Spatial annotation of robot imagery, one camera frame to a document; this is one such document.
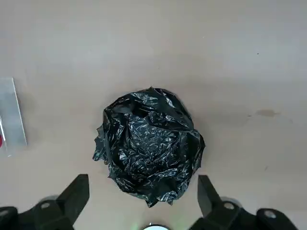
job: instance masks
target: crumpled plastic bag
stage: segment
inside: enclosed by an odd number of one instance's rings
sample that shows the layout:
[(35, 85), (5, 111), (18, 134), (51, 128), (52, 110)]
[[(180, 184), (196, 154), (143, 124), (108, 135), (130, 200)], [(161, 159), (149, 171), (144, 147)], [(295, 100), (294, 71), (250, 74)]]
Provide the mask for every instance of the crumpled plastic bag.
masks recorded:
[(180, 100), (164, 89), (118, 98), (97, 131), (93, 159), (103, 159), (119, 188), (148, 207), (179, 199), (201, 165), (203, 138)]

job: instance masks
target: black plastic bag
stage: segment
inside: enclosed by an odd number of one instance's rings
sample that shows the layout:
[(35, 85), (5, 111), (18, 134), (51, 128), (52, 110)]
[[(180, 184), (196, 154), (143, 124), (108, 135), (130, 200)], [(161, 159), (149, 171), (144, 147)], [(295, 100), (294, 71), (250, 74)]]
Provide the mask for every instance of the black plastic bag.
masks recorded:
[(164, 89), (118, 98), (104, 109), (97, 131), (93, 159), (103, 159), (119, 188), (148, 207), (179, 199), (201, 165), (203, 138), (180, 100)]

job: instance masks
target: screw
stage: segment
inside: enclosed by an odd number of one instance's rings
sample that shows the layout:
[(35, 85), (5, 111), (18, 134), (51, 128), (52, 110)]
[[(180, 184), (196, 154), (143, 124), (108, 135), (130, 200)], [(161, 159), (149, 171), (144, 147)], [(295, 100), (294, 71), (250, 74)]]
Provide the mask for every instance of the screw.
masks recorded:
[(273, 212), (270, 211), (270, 210), (265, 210), (265, 211), (264, 211), (264, 214), (265, 214), (268, 218), (273, 218), (273, 219), (276, 218), (275, 213), (273, 213)]
[(47, 208), (47, 207), (49, 207), (49, 206), (50, 206), (49, 203), (43, 203), (40, 207), (41, 207), (42, 209), (44, 209), (44, 208)]
[(231, 203), (225, 203), (224, 207), (227, 208), (227, 209), (231, 209), (231, 210), (235, 209), (235, 206), (233, 204), (231, 204)]
[(9, 213), (8, 210), (3, 210), (2, 212), (0, 212), (0, 217), (3, 217), (8, 213)]

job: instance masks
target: table surface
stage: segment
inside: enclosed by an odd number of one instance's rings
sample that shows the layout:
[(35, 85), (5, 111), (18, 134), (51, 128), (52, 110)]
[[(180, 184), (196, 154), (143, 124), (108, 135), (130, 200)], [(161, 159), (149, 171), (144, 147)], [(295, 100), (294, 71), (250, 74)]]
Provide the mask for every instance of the table surface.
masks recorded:
[(0, 1), (0, 76), (13, 77), (28, 146), (0, 157), (0, 206), (25, 211), (78, 174), (83, 229), (185, 230), (201, 216), (197, 175), (148, 208), (94, 162), (103, 109), (150, 86), (176, 93), (207, 147), (201, 168), (247, 211), (307, 216), (306, 9), (302, 0)]

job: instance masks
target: stain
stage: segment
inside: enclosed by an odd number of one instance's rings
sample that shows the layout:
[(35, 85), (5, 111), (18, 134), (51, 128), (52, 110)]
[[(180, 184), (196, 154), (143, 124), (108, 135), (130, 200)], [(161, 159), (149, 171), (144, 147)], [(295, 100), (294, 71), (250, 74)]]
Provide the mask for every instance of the stain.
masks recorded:
[(276, 115), (279, 115), (280, 113), (276, 113), (272, 109), (260, 109), (255, 114), (260, 115), (260, 116), (266, 116), (266, 117), (275, 117)]

